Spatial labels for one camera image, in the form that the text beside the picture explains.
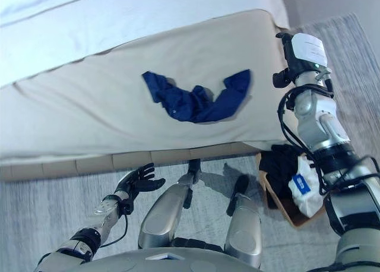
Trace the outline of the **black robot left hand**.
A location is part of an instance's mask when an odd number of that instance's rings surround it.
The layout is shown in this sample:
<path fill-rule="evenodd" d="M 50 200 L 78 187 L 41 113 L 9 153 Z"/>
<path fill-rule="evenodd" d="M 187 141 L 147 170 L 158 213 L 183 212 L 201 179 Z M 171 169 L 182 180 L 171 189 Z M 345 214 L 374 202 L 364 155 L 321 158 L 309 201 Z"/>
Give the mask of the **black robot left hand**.
<path fill-rule="evenodd" d="M 154 163 L 148 163 L 119 181 L 114 194 L 118 196 L 118 203 L 123 212 L 133 212 L 134 201 L 140 192 L 155 191 L 165 184 L 165 178 L 154 179 L 154 171 Z"/>

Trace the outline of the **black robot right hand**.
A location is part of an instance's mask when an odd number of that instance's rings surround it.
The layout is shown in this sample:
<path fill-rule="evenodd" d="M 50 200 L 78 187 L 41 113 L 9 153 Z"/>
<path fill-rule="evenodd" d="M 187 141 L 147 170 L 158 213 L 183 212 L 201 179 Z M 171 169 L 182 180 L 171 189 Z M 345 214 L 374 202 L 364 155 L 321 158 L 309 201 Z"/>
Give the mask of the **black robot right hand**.
<path fill-rule="evenodd" d="M 310 34 L 286 32 L 277 33 L 276 38 L 282 42 L 287 68 L 273 74 L 274 87 L 285 88 L 290 83 L 323 85 L 331 71 L 322 40 Z"/>

